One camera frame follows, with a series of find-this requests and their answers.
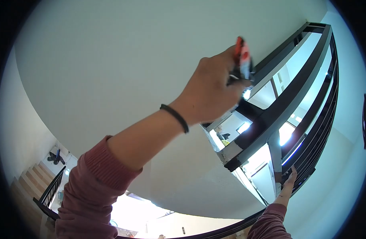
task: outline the white wall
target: white wall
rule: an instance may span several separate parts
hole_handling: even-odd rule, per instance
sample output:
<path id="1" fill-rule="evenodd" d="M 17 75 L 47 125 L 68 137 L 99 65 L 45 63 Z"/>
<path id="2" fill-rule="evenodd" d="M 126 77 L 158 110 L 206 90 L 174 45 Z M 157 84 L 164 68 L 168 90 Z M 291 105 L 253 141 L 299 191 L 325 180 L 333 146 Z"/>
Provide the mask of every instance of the white wall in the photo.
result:
<path id="1" fill-rule="evenodd" d="M 322 4 L 319 9 L 326 11 Z M 15 43 L 18 69 L 44 123 L 79 157 L 104 135 L 174 100 L 200 58 L 218 54 L 241 35 L 258 63 L 306 18 L 321 19 L 309 10 L 296 0 L 42 1 Z M 52 117 L 54 109 L 62 117 Z M 219 162 L 203 130 L 193 127 L 152 160 L 150 176 L 134 182 L 131 192 L 160 203 L 170 198 L 168 207 L 160 206 L 187 211 L 192 205 L 181 208 L 171 192 L 194 183 L 216 188 L 201 178 Z M 235 183 L 209 175 L 206 182 Z M 185 197 L 195 198 L 200 189 L 186 190 Z M 201 199 L 203 215 L 218 211 L 218 204 L 205 203 L 208 195 Z"/>
<path id="2" fill-rule="evenodd" d="M 195 177 L 191 171 L 186 174 Z M 156 194 L 152 194 L 152 202 L 178 213 L 230 219 L 245 219 L 265 208 L 220 162 L 199 179 L 187 181 L 190 183 L 182 182 L 167 191 L 153 191 Z"/>
<path id="3" fill-rule="evenodd" d="M 324 151 L 316 165 L 316 171 L 289 201 L 284 226 L 289 233 L 296 232 L 320 205 L 325 203 L 328 194 L 339 182 L 349 161 L 353 144 L 339 131 L 332 128 Z"/>
<path id="4" fill-rule="evenodd" d="M 334 127 L 352 143 L 362 134 L 361 118 L 364 93 L 366 93 L 366 69 L 356 41 L 343 18 L 330 2 L 322 22 L 331 24 L 335 36 L 339 88 Z"/>
<path id="5" fill-rule="evenodd" d="M 147 233 L 163 234 L 166 238 L 193 236 L 214 231 L 241 221 L 240 219 L 220 219 L 173 213 L 147 222 Z"/>
<path id="6" fill-rule="evenodd" d="M 301 227 L 293 229 L 293 238 L 329 239 L 343 226 L 356 203 L 365 178 L 366 150 L 362 138 L 358 138 L 343 166 L 336 184 L 329 190 L 324 201 Z"/>
<path id="7" fill-rule="evenodd" d="M 22 86 L 13 48 L 0 87 L 0 155 L 8 184 L 43 160 L 55 143 Z"/>

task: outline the window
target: window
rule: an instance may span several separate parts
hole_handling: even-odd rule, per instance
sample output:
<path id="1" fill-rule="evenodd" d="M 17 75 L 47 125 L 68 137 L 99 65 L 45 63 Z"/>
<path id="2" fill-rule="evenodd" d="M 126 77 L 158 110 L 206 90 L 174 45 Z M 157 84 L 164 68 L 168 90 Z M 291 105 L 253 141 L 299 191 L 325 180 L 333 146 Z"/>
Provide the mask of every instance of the window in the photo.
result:
<path id="1" fill-rule="evenodd" d="M 249 127 L 251 126 L 251 123 L 249 122 L 244 122 L 240 127 L 237 128 L 237 132 L 239 134 L 243 133 L 244 131 L 246 131 Z"/>
<path id="2" fill-rule="evenodd" d="M 293 127 L 288 122 L 285 122 L 283 126 L 281 126 L 281 128 L 279 129 L 280 146 L 285 145 L 285 143 L 291 138 L 294 130 L 295 127 Z"/>

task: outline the black handrail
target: black handrail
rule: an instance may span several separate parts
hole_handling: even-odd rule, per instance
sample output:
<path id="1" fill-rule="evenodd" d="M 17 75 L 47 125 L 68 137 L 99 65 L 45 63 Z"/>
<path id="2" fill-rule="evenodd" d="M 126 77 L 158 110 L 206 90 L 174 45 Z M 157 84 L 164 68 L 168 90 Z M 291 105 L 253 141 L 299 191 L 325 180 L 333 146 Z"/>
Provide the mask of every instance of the black handrail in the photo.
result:
<path id="1" fill-rule="evenodd" d="M 50 204 L 52 203 L 54 196 L 56 195 L 61 186 L 62 176 L 65 170 L 66 166 L 64 166 L 61 169 L 61 171 L 55 176 L 53 181 L 51 181 L 51 183 L 46 188 L 45 192 L 42 194 L 39 200 L 33 197 L 33 201 L 42 210 L 42 212 L 44 212 L 47 216 L 49 216 L 53 220 L 59 219 L 59 215 L 50 209 L 51 206 Z"/>

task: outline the red sleeve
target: red sleeve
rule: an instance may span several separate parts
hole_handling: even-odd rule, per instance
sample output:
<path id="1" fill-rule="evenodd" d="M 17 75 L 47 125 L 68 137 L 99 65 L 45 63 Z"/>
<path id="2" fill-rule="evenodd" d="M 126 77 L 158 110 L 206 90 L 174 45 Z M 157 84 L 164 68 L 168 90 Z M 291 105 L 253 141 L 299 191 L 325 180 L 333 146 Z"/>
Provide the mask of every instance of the red sleeve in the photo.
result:
<path id="1" fill-rule="evenodd" d="M 257 219 L 248 233 L 247 239 L 286 239 L 291 238 L 282 222 L 287 208 L 278 203 L 270 204 Z"/>
<path id="2" fill-rule="evenodd" d="M 56 235 L 62 238 L 115 238 L 118 231 L 109 223 L 112 204 L 141 173 L 122 165 L 107 147 L 106 136 L 83 154 L 64 187 Z"/>

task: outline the stair step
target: stair step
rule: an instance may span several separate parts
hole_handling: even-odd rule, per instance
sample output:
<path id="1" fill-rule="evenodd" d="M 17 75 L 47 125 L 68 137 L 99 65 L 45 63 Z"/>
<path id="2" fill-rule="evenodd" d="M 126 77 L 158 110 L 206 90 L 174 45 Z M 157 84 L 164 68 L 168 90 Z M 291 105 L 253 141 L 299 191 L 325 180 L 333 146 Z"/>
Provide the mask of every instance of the stair step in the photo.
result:
<path id="1" fill-rule="evenodd" d="M 27 178 L 30 179 L 30 181 L 34 184 L 34 186 L 37 187 L 37 189 L 41 192 L 41 194 L 43 194 L 45 192 L 47 186 L 37 176 L 37 174 L 35 172 L 33 172 L 32 169 L 28 169 L 25 174 L 26 174 Z"/>
<path id="2" fill-rule="evenodd" d="M 56 175 L 41 161 L 38 166 L 53 180 Z"/>
<path id="3" fill-rule="evenodd" d="M 42 212 L 17 178 L 13 179 L 10 189 L 23 218 L 38 238 L 56 239 L 55 221 Z"/>
<path id="4" fill-rule="evenodd" d="M 39 235 L 42 217 L 47 217 L 47 215 L 45 215 L 33 200 L 30 199 L 29 195 L 17 179 L 12 183 L 10 191 L 23 219 L 32 231 L 36 235 Z"/>
<path id="5" fill-rule="evenodd" d="M 28 172 L 35 178 L 35 180 L 44 188 L 46 189 L 48 187 L 49 184 L 47 184 L 44 180 L 43 177 L 41 178 L 40 176 L 38 176 L 38 174 L 33 170 L 33 168 L 29 168 Z"/>
<path id="6" fill-rule="evenodd" d="M 47 186 L 50 185 L 52 179 L 37 164 L 33 166 L 33 171 L 46 183 Z"/>
<path id="7" fill-rule="evenodd" d="M 42 193 L 38 190 L 38 188 L 27 178 L 27 176 L 23 173 L 18 182 L 22 185 L 25 191 L 30 195 L 30 197 L 35 197 L 36 199 L 40 199 Z"/>

